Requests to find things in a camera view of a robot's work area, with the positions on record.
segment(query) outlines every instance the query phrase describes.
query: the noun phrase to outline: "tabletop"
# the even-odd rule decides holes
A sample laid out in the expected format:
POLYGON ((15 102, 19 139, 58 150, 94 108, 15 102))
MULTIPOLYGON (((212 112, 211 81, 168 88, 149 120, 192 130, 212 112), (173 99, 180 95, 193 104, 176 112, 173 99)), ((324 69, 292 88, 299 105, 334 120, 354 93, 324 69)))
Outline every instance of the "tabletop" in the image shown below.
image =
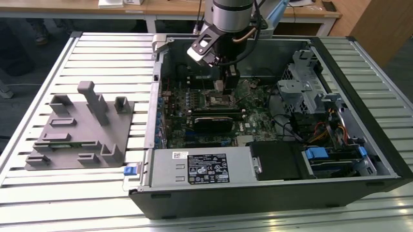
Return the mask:
MULTIPOLYGON (((199 9, 197 0, 148 0, 146 14, 149 15, 196 15, 199 9)), ((204 4, 201 4, 200 14, 204 12, 204 4)), ((305 7, 288 7, 284 10, 283 17, 331 17, 339 18, 339 12, 324 10, 320 0, 313 5, 305 7)))
MULTIPOLYGON (((98 0, 0 0, 0 11, 41 13, 86 13, 86 14, 146 14, 146 15, 196 15, 197 0, 145 0, 141 5, 124 4, 122 8, 98 9, 98 0)), ((331 17, 340 13, 328 12, 316 0, 312 7, 287 8, 284 17, 331 17)))

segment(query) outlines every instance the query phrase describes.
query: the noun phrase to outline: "motherboard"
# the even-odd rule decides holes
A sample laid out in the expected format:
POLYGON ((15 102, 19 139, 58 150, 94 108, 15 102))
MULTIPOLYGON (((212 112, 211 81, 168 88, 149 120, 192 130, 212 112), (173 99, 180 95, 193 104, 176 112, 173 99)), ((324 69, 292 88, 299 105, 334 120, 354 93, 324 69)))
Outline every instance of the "motherboard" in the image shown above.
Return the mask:
POLYGON ((267 109, 273 85, 240 79, 231 95, 223 95, 201 76, 200 84, 169 80, 161 92, 166 148, 245 146, 276 140, 267 109))

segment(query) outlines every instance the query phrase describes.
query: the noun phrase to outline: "white cable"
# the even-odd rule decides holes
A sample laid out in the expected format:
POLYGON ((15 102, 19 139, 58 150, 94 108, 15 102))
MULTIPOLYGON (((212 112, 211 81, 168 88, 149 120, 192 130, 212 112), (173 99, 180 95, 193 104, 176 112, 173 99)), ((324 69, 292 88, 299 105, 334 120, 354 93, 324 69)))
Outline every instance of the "white cable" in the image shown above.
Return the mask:
POLYGON ((39 86, 41 84, 9 84, 5 86, 39 86))

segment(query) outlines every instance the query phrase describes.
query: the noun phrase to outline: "robotic arm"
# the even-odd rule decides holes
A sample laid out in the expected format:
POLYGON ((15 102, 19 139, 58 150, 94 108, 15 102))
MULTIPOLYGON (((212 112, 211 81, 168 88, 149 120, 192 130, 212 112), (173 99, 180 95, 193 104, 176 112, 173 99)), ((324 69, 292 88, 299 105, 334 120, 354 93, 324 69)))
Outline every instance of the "robotic arm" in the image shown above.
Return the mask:
MULTIPOLYGON (((272 26, 276 26, 288 0, 280 0, 269 14, 272 26)), ((187 54, 200 64, 220 68, 220 81, 215 88, 223 94, 231 94, 239 81, 236 63, 252 52, 261 28, 267 27, 261 19, 256 0, 205 0, 205 19, 201 34, 193 41, 187 54), (255 34, 253 44, 245 50, 247 38, 255 34)))

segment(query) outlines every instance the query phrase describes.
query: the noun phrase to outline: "wooden desk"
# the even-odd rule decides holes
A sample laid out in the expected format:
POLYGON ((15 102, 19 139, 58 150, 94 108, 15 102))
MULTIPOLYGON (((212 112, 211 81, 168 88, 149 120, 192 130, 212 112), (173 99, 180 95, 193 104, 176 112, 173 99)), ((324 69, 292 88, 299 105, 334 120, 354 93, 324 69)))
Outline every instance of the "wooden desk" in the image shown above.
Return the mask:
MULTIPOLYGON (((72 19, 144 19, 148 32, 156 33, 156 20, 196 20, 197 0, 145 0, 142 5, 98 9, 98 0, 0 0, 0 17, 72 19)), ((316 35, 326 36, 340 13, 308 7, 285 9, 280 22, 320 24, 316 35)))
MULTIPOLYGON (((197 0, 146 0, 145 18, 150 20, 196 20, 197 0)), ((283 13, 281 23, 311 23, 320 24, 316 35, 327 36, 334 22, 340 18, 339 12, 328 12, 322 7, 320 0, 315 2, 316 7, 287 8, 283 13)))

